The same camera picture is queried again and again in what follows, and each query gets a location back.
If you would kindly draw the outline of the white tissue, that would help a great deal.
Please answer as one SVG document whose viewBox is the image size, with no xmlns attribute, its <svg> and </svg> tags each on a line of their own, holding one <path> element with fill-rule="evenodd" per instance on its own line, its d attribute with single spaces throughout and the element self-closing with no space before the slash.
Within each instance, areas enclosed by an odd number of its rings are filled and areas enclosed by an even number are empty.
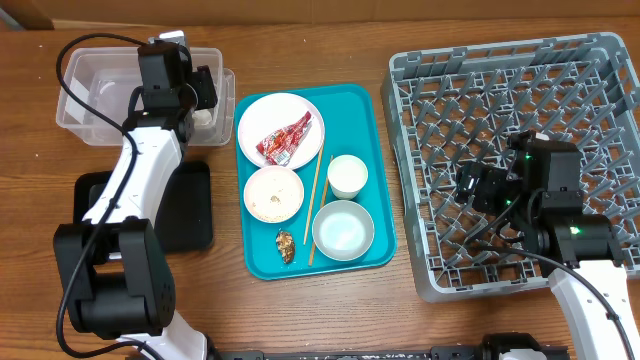
<svg viewBox="0 0 640 360">
<path fill-rule="evenodd" d="M 196 127 L 207 127 L 215 124 L 214 117 L 209 109 L 195 111 L 193 120 Z"/>
</svg>

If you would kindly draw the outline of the red snack wrapper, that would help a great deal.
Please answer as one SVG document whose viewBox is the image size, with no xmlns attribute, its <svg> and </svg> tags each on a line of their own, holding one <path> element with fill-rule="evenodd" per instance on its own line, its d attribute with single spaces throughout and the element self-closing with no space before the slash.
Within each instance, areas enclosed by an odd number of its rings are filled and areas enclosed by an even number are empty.
<svg viewBox="0 0 640 360">
<path fill-rule="evenodd" d="M 312 123 L 307 111 L 297 122 L 275 130 L 257 145 L 256 150 L 268 165 L 286 166 L 306 137 Z"/>
</svg>

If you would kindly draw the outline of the white cup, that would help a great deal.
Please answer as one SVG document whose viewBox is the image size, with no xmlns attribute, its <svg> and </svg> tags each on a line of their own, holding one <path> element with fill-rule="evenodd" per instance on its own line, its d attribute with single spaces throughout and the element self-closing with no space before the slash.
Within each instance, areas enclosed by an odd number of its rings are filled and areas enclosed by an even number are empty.
<svg viewBox="0 0 640 360">
<path fill-rule="evenodd" d="M 368 169 L 360 158 L 345 154 L 330 162 L 327 175 L 334 196 L 342 200 L 351 200 L 366 185 Z"/>
</svg>

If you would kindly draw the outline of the white bowl with rice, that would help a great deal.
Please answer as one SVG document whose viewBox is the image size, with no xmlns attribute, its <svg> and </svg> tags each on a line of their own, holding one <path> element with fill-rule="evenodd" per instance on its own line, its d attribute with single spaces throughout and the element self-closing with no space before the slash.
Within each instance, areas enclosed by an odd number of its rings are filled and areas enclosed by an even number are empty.
<svg viewBox="0 0 640 360">
<path fill-rule="evenodd" d="M 282 223 L 292 218 L 301 208 L 304 195 L 300 177 L 279 165 L 254 172 L 243 190 L 245 208 L 264 223 Z"/>
</svg>

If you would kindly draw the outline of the grey white bowl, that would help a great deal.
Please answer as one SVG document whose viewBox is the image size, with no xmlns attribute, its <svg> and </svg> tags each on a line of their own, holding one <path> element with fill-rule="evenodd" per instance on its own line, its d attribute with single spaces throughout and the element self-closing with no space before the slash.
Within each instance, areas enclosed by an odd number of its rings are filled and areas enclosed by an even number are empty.
<svg viewBox="0 0 640 360">
<path fill-rule="evenodd" d="M 375 225 L 369 212 L 349 200 L 323 206 L 312 223 L 314 244 L 326 257 L 347 262 L 360 258 L 372 246 Z"/>
</svg>

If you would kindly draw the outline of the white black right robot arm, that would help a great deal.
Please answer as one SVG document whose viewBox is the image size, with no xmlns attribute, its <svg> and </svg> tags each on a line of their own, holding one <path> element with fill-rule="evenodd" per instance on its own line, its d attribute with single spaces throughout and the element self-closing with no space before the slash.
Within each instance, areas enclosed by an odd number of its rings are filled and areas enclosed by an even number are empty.
<svg viewBox="0 0 640 360">
<path fill-rule="evenodd" d="M 611 220 L 583 210 L 581 151 L 535 131 L 507 146 L 508 168 L 471 162 L 456 174 L 456 202 L 493 218 L 464 247 L 536 260 L 579 358 L 638 358 L 624 255 Z"/>
</svg>

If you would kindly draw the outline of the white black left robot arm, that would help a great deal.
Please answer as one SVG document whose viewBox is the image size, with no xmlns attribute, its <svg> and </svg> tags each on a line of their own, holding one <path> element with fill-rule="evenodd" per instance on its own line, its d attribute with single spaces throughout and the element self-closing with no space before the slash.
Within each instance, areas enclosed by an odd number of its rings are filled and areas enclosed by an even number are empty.
<svg viewBox="0 0 640 360">
<path fill-rule="evenodd" d="M 56 338 L 86 359 L 132 347 L 148 359 L 217 359 L 213 341 L 176 311 L 174 279 L 154 224 L 194 133 L 193 114 L 217 104 L 210 70 L 176 40 L 139 42 L 142 84 L 118 124 L 122 152 L 100 198 L 79 223 L 62 224 L 54 253 L 63 295 Z"/>
</svg>

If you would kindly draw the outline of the clear plastic waste bin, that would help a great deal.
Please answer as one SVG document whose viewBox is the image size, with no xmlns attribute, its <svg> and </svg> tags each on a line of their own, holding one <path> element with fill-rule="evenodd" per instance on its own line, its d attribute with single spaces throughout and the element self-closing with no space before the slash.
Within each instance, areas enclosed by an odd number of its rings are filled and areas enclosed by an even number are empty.
<svg viewBox="0 0 640 360">
<path fill-rule="evenodd" d="M 190 146 L 223 146 L 231 139 L 235 111 L 235 75 L 223 66 L 216 48 L 191 49 L 193 66 L 210 68 L 218 104 L 212 110 L 213 126 L 196 127 Z M 71 54 L 64 81 L 82 101 L 121 124 L 127 117 L 129 98 L 142 84 L 135 47 L 78 48 Z M 119 146 L 122 135 L 61 91 L 56 123 L 90 146 Z"/>
</svg>

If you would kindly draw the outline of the grey dishwasher rack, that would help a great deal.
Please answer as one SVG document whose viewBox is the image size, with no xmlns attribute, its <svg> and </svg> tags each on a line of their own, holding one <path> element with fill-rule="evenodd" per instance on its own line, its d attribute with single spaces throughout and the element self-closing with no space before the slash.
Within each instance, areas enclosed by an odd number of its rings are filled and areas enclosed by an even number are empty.
<svg viewBox="0 0 640 360">
<path fill-rule="evenodd" d="M 507 138 L 535 130 L 582 154 L 584 209 L 609 217 L 639 274 L 639 79 L 611 32 L 400 52 L 381 96 L 404 201 L 414 284 L 428 302 L 546 285 L 529 259 L 473 254 L 488 218 L 455 201 L 469 162 L 505 168 Z"/>
</svg>

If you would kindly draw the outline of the black waste tray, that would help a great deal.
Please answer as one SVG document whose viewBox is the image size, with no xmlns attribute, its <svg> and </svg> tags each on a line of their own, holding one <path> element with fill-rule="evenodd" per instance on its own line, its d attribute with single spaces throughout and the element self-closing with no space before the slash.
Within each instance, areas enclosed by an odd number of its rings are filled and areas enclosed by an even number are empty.
<svg viewBox="0 0 640 360">
<path fill-rule="evenodd" d="M 80 176 L 74 188 L 73 222 L 79 223 L 96 203 L 110 171 Z M 214 245 L 209 166 L 181 163 L 171 175 L 156 216 L 154 230 L 167 254 L 207 250 Z"/>
</svg>

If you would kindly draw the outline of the large white plate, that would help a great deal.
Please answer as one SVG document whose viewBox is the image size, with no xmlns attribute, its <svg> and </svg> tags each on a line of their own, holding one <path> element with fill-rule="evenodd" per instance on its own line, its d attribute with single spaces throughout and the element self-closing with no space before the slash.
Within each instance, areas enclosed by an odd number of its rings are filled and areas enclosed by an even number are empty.
<svg viewBox="0 0 640 360">
<path fill-rule="evenodd" d="M 313 160 L 325 138 L 325 126 L 319 110 L 306 98 L 292 93 L 273 93 L 253 101 L 243 111 L 237 125 L 238 145 L 245 157 L 258 167 L 268 166 L 256 145 L 272 132 L 291 125 L 307 112 L 311 114 L 310 130 L 290 162 L 291 170 Z"/>
</svg>

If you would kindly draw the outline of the teal plastic tray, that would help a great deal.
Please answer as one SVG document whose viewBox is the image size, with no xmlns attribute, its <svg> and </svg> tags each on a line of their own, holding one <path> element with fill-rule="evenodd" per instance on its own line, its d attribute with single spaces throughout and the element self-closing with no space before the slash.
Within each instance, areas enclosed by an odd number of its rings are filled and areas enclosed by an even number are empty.
<svg viewBox="0 0 640 360">
<path fill-rule="evenodd" d="M 318 154 L 303 167 L 293 170 L 304 185 L 305 195 L 301 208 L 289 220 L 282 223 L 264 223 L 255 219 L 245 208 L 243 193 L 241 193 L 242 237 L 245 264 L 249 272 L 262 280 L 279 280 L 387 264 L 395 255 L 397 237 L 380 139 L 369 93 L 363 87 L 354 84 L 306 88 L 281 93 L 302 96 L 319 110 L 325 126 L 324 154 L 306 245 L 303 245 L 303 238 Z M 236 134 L 243 111 L 253 101 L 268 94 L 249 96 L 237 105 L 234 120 Z M 332 260 L 313 249 L 312 223 L 320 209 L 320 203 L 322 201 L 330 203 L 336 199 L 331 191 L 324 188 L 330 159 L 345 154 L 360 158 L 368 169 L 367 183 L 354 201 L 371 215 L 375 225 L 375 237 L 372 246 L 363 256 L 356 260 L 341 262 Z M 239 145 L 236 157 L 238 188 L 244 190 L 248 178 L 262 167 L 250 162 Z M 295 257 L 290 264 L 283 262 L 276 245 L 276 236 L 280 230 L 290 232 L 295 241 Z"/>
</svg>

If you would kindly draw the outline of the wooden chopstick left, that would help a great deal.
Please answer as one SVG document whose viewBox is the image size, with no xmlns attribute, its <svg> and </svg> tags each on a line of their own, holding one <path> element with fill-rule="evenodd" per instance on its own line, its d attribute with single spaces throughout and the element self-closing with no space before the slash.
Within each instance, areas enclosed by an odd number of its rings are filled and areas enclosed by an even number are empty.
<svg viewBox="0 0 640 360">
<path fill-rule="evenodd" d="M 316 190 L 317 190 L 317 184 L 318 184 L 318 179 L 319 179 L 319 173 L 320 173 L 320 167 L 322 164 L 322 157 L 324 154 L 324 142 L 318 152 L 318 156 L 317 156 L 317 163 L 316 163 L 316 169 L 315 169 L 315 173 L 314 173 L 314 181 L 312 184 L 312 188 L 311 188 L 311 195 L 310 195 L 310 200 L 309 200 L 309 207 L 308 207 L 308 212 L 307 212 L 307 219 L 306 219 L 306 224 L 305 224 L 305 232 L 304 232 L 304 238 L 303 238 L 303 245 L 307 244 L 307 240 L 309 237 L 309 229 L 310 229 L 310 223 L 311 223 L 311 215 L 312 215 L 312 211 L 313 211 L 313 206 L 314 206 L 314 201 L 315 201 L 315 194 L 316 194 Z"/>
</svg>

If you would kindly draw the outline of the brown food scrap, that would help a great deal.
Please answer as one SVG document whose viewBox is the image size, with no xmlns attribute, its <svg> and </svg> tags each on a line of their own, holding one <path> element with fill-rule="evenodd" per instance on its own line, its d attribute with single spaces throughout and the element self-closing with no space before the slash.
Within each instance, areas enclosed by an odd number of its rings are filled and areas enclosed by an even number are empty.
<svg viewBox="0 0 640 360">
<path fill-rule="evenodd" d="M 292 234 L 285 230 L 280 230 L 276 236 L 276 245 L 285 264 L 293 262 L 295 257 L 295 241 Z"/>
</svg>

